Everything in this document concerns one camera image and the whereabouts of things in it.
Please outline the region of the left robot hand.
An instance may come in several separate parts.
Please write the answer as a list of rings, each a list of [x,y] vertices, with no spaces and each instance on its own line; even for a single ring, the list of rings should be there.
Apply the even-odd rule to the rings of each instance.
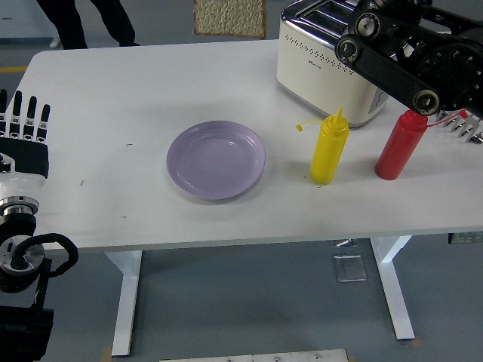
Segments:
[[[23,95],[16,91],[11,114],[7,114],[7,91],[1,90],[1,198],[33,197],[48,178],[48,120],[45,104],[35,118],[37,98],[31,96],[21,118]]]

